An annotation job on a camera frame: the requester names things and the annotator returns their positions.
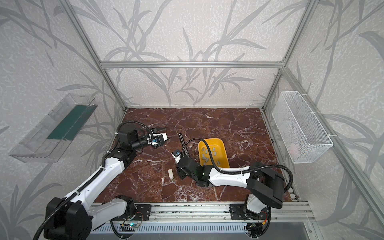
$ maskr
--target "vent grille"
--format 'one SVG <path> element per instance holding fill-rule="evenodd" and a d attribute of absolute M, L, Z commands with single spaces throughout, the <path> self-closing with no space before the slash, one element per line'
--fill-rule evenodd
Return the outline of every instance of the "vent grille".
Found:
<path fill-rule="evenodd" d="M 245 223 L 143 223 L 138 228 L 129 228 L 127 230 L 135 233 L 238 233 L 245 232 Z M 129 233 L 120 231 L 120 224 L 115 224 L 119 233 Z M 109 223 L 105 223 L 100 228 L 91 232 L 95 233 L 113 233 Z"/>

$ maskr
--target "aluminum frame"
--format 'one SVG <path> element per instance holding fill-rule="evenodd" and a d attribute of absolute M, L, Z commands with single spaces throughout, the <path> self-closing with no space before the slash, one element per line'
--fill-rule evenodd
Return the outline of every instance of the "aluminum frame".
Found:
<path fill-rule="evenodd" d="M 281 68 L 283 62 L 104 61 L 103 68 Z"/>
<path fill-rule="evenodd" d="M 151 204 L 148 223 L 193 222 L 255 222 L 255 220 L 231 220 L 230 204 L 244 202 L 136 202 Z M 274 222 L 315 222 L 308 202 L 283 202 L 283 208 L 272 209 Z"/>
<path fill-rule="evenodd" d="M 312 111 L 318 112 L 319 109 L 313 103 L 311 98 L 306 95 L 305 90 L 299 84 L 296 77 L 292 72 L 287 68 L 282 68 L 283 76 L 287 79 L 291 87 L 302 94 L 304 100 L 308 103 Z M 319 122 L 323 125 L 325 131 L 330 135 L 336 135 L 333 128 L 328 124 L 327 120 L 321 113 L 317 113 Z M 341 139 L 337 136 L 331 136 L 333 139 L 333 152 L 336 157 L 339 159 L 341 165 L 344 167 L 345 171 L 348 173 L 349 177 L 352 179 L 353 183 L 359 189 L 364 200 L 367 202 L 368 206 L 371 207 L 373 213 L 378 218 L 381 225 L 384 227 L 384 200 L 372 185 L 372 182 L 365 175 L 363 170 L 357 164 L 355 159 L 349 153 L 348 149 L 345 147 Z"/>
<path fill-rule="evenodd" d="M 75 29 L 80 40 L 83 42 L 85 48 L 87 49 L 88 53 L 90 54 L 90 56 L 93 60 L 93 63 L 95 64 L 95 66 L 97 67 L 97 69 L 100 72 L 100 75 L 103 77 L 104 81 L 106 82 L 109 89 L 112 91 L 113 95 L 115 96 L 115 98 L 118 101 L 118 103 L 120 104 L 120 106 L 123 109 L 126 109 L 124 101 L 121 98 L 119 92 L 117 91 L 116 86 L 113 84 L 112 80 L 109 78 L 109 76 L 105 72 L 105 70 L 101 67 L 100 59 L 97 56 L 96 51 L 92 47 L 91 41 L 89 40 L 87 34 L 85 33 L 83 26 L 80 24 L 80 21 L 77 18 L 76 13 L 74 12 L 74 9 L 72 8 L 69 0 L 58 0 L 58 1 L 60 3 L 60 6 L 61 6 L 64 14 L 67 16 L 72 27 Z"/>
<path fill-rule="evenodd" d="M 300 23 L 297 26 L 296 32 L 293 35 L 293 38 L 292 38 L 292 41 L 291 41 L 291 43 L 290 43 L 290 45 L 288 47 L 287 53 L 285 54 L 285 56 L 283 58 L 283 61 L 282 61 L 283 65 L 282 65 L 282 67 L 286 67 L 288 62 L 289 62 L 289 60 L 291 59 L 292 54 L 295 51 L 295 48 L 297 47 L 297 44 L 299 43 L 299 41 L 300 41 L 300 39 L 301 39 L 305 29 L 307 28 L 307 26 L 309 24 L 309 21 L 311 20 L 312 15 L 313 15 L 313 13 L 314 13 L 318 3 L 319 3 L 319 0 L 309 0 L 308 1 L 308 4 L 307 4 L 307 6 L 305 8 L 305 11 L 303 13 L 303 17 L 301 18 Z M 272 93 L 275 91 L 275 89 L 279 85 L 281 76 L 282 76 L 281 68 L 279 68 L 279 72 L 276 75 L 276 78 L 275 78 L 275 80 L 274 80 L 274 82 L 272 84 L 272 87 L 271 87 L 271 89 L 268 92 L 267 98 L 266 98 L 266 100 L 264 102 L 263 109 L 266 108 L 266 106 L 268 105 L 269 101 L 271 100 Z"/>

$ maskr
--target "yellow tray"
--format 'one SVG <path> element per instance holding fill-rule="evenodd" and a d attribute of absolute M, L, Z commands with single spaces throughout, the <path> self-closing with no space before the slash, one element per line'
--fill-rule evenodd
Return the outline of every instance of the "yellow tray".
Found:
<path fill-rule="evenodd" d="M 219 138 L 208 138 L 204 140 L 208 143 L 209 149 L 211 149 L 215 164 L 218 167 L 229 168 L 227 152 L 225 151 L 223 141 Z M 200 165 L 212 165 L 206 145 L 202 141 L 200 141 L 198 148 Z"/>

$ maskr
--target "black cable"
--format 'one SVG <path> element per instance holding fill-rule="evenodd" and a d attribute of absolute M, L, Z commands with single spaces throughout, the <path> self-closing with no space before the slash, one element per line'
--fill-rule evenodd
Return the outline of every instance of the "black cable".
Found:
<path fill-rule="evenodd" d="M 271 223 L 272 209 L 271 207 L 267 207 L 267 209 L 269 210 L 268 223 L 266 224 L 265 229 L 263 229 L 262 233 L 260 233 L 260 235 L 258 235 L 257 237 L 260 237 L 261 235 L 265 234 L 265 232 L 268 230 L 269 225 Z"/>
<path fill-rule="evenodd" d="M 115 226 L 113 225 L 113 221 L 112 221 L 112 219 L 109 220 L 109 223 L 111 224 L 113 233 L 114 233 L 119 239 L 128 239 L 129 237 L 131 237 L 131 236 L 133 235 L 133 234 L 131 234 L 129 237 L 124 237 L 122 234 L 119 234 L 119 233 L 116 231 Z"/>
<path fill-rule="evenodd" d="M 149 137 L 151 138 L 151 140 L 153 140 L 154 137 L 153 137 L 153 133 L 152 133 L 152 131 L 150 130 L 150 128 L 149 128 L 147 125 L 145 125 L 144 123 L 137 122 L 137 121 L 134 121 L 134 120 L 128 120 L 128 121 L 125 121 L 125 122 L 120 123 L 120 124 L 118 125 L 118 127 L 116 128 L 116 132 L 119 132 L 121 126 L 123 126 L 124 124 L 127 124 L 127 123 L 136 123 L 136 124 L 139 124 L 140 126 L 143 126 L 143 127 L 147 130 L 147 132 L 148 132 Z M 115 150 L 115 148 L 118 146 L 118 143 L 119 143 L 119 135 L 117 135 L 116 142 L 115 142 L 115 144 L 113 145 L 113 147 L 111 148 L 111 152 L 112 152 L 113 150 Z"/>
<path fill-rule="evenodd" d="M 152 133 L 152 131 L 150 130 L 150 128 L 149 128 L 147 125 L 145 125 L 144 123 L 141 123 L 141 122 L 138 122 L 138 121 L 134 121 L 134 120 L 128 120 L 128 121 L 125 121 L 125 122 L 120 123 L 120 124 L 118 125 L 117 129 L 116 129 L 116 132 L 119 132 L 121 126 L 123 126 L 124 124 L 127 124 L 127 123 L 135 123 L 135 124 L 138 124 L 138 125 L 143 126 L 143 127 L 147 130 L 147 132 L 148 132 L 149 137 L 151 138 L 151 140 L 153 140 L 153 133 Z"/>
<path fill-rule="evenodd" d="M 121 126 L 123 126 L 124 124 L 127 124 L 127 123 L 135 123 L 135 124 L 138 124 L 138 125 L 141 125 L 143 126 L 145 129 L 147 129 L 149 135 L 150 135 L 150 138 L 151 140 L 153 139 L 153 133 L 152 131 L 150 130 L 149 127 L 147 127 L 145 124 L 141 123 L 141 122 L 137 122 L 137 121 L 132 121 L 132 120 L 129 120 L 129 121 L 125 121 L 125 122 L 122 122 L 118 125 L 117 129 L 116 129 L 116 132 L 119 132 Z M 112 147 L 112 150 L 111 152 L 116 148 L 117 144 L 119 142 L 119 136 L 117 136 L 117 141 L 116 143 L 114 144 L 114 146 Z M 110 155 L 111 153 L 106 153 L 102 158 L 101 158 L 101 166 L 104 168 L 105 167 L 105 159 Z M 93 180 L 95 180 L 102 172 L 103 172 L 103 168 L 100 168 L 96 174 L 93 175 L 93 177 L 91 177 L 86 183 L 84 183 L 79 189 L 77 189 L 77 192 L 74 192 L 72 195 L 70 195 L 69 197 L 67 197 L 61 204 L 59 204 L 51 213 L 50 215 L 48 215 L 48 217 L 46 217 L 46 219 L 43 221 L 43 223 L 40 225 L 40 227 L 37 229 L 35 235 L 33 236 L 33 240 L 38 240 L 41 233 L 43 232 L 44 230 L 44 227 L 45 225 L 47 224 L 47 222 L 49 220 L 51 220 L 51 218 L 63 207 L 65 206 L 67 203 L 69 203 L 70 200 L 72 200 L 75 196 L 77 196 L 78 194 L 80 194 L 81 191 L 83 191 Z"/>
<path fill-rule="evenodd" d="M 219 167 L 216 166 L 216 163 L 214 161 L 214 158 L 212 156 L 211 149 L 209 148 L 208 143 L 204 139 L 199 138 L 199 137 L 192 138 L 192 139 L 188 140 L 188 142 L 186 142 L 186 144 L 183 147 L 183 150 L 181 151 L 181 157 L 184 156 L 184 150 L 187 147 L 187 144 L 189 144 L 193 140 L 200 140 L 200 141 L 202 141 L 205 144 L 205 146 L 208 149 L 209 157 L 211 158 L 211 162 L 212 162 L 213 167 L 216 169 L 216 171 L 218 171 L 218 172 L 220 172 L 222 174 L 228 174 L 228 175 L 245 174 L 245 173 L 254 172 L 256 170 L 260 170 L 260 169 L 264 169 L 264 168 L 275 167 L 275 168 L 280 168 L 280 169 L 285 170 L 288 173 L 288 175 L 289 175 L 289 181 L 288 181 L 287 186 L 284 188 L 284 193 L 287 192 L 288 189 L 290 189 L 292 184 L 293 184 L 293 174 L 292 174 L 291 170 L 289 168 L 287 168 L 286 166 L 280 165 L 280 164 L 262 165 L 262 166 L 258 166 L 258 167 L 254 167 L 254 168 L 249 168 L 247 170 L 233 171 L 233 172 L 232 171 L 221 170 Z"/>

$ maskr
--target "metal panel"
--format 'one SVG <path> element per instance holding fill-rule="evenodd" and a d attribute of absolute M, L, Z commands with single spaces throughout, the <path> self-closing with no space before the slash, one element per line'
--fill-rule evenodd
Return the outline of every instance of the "metal panel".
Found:
<path fill-rule="evenodd" d="M 313 103 L 311 98 L 306 95 L 305 90 L 299 84 L 295 76 L 292 72 L 287 68 L 282 68 L 283 76 L 286 77 L 287 81 L 291 85 L 291 87 L 298 91 L 303 95 L 305 101 L 308 103 L 312 111 L 319 111 L 316 105 Z M 328 134 L 336 135 L 333 128 L 328 124 L 327 120 L 321 113 L 317 113 L 317 117 L 320 123 L 323 125 L 324 129 L 328 132 Z M 355 159 L 353 159 L 352 155 L 349 153 L 343 142 L 340 138 L 332 136 L 333 140 L 333 151 L 337 158 L 339 159 L 341 165 L 344 167 L 345 171 L 348 173 L 356 187 L 359 189 L 361 195 L 367 202 L 367 204 L 371 207 L 372 211 L 375 213 L 376 217 L 379 219 L 381 224 L 384 226 L 384 201 L 380 196 L 378 191 L 372 185 L 369 178 L 364 174 L 363 170 L 356 163 Z"/>
<path fill-rule="evenodd" d="M 109 78 L 109 76 L 107 75 L 105 70 L 102 69 L 102 67 L 100 66 L 100 60 L 96 54 L 96 51 L 92 47 L 91 41 L 89 40 L 89 38 L 85 34 L 85 31 L 84 31 L 82 25 L 80 24 L 80 21 L 78 20 L 76 13 L 74 12 L 71 4 L 69 3 L 69 0 L 58 0 L 58 1 L 60 3 L 60 6 L 61 6 L 63 12 L 65 13 L 65 15 L 67 15 L 70 23 L 72 24 L 73 28 L 75 29 L 76 33 L 78 34 L 79 38 L 81 39 L 85 48 L 87 49 L 88 53 L 90 54 L 90 56 L 93 60 L 93 63 L 95 64 L 95 66 L 99 70 L 100 74 L 104 78 L 104 81 L 107 83 L 107 86 L 110 88 L 113 95 L 116 97 L 116 100 L 118 101 L 120 106 L 123 109 L 125 109 L 126 107 L 125 107 L 124 101 L 122 100 L 121 96 L 119 95 L 118 91 L 116 90 L 115 85 L 113 84 L 113 82 L 111 81 L 111 79 Z"/>
<path fill-rule="evenodd" d="M 105 61 L 103 68 L 281 68 L 282 62 Z"/>
<path fill-rule="evenodd" d="M 130 228 L 134 233 L 245 233 L 244 225 L 241 222 L 229 223 L 142 223 L 138 228 Z M 119 233 L 127 233 L 119 231 L 119 223 L 114 223 L 115 229 Z M 105 223 L 103 227 L 91 232 L 92 234 L 113 233 L 109 223 Z"/>
<path fill-rule="evenodd" d="M 304 227 L 310 240 L 324 240 L 317 222 L 304 222 Z"/>
<path fill-rule="evenodd" d="M 318 3 L 319 3 L 319 0 L 309 0 L 308 1 L 308 4 L 307 4 L 305 11 L 303 13 L 303 17 L 301 18 L 300 23 L 297 26 L 296 32 L 293 35 L 293 38 L 292 38 L 292 41 L 288 47 L 287 53 L 285 54 L 285 57 L 283 58 L 283 66 L 282 67 L 285 67 L 288 64 L 297 44 L 299 43 L 305 29 L 308 26 L 308 23 L 309 23 L 312 15 L 313 15 L 315 8 L 316 8 Z M 279 69 L 279 72 L 276 75 L 276 78 L 275 78 L 275 80 L 272 84 L 272 87 L 271 87 L 271 89 L 267 95 L 267 98 L 264 102 L 263 109 L 266 108 L 269 101 L 271 100 L 272 93 L 275 91 L 275 89 L 279 85 L 280 79 L 281 79 L 281 69 Z"/>

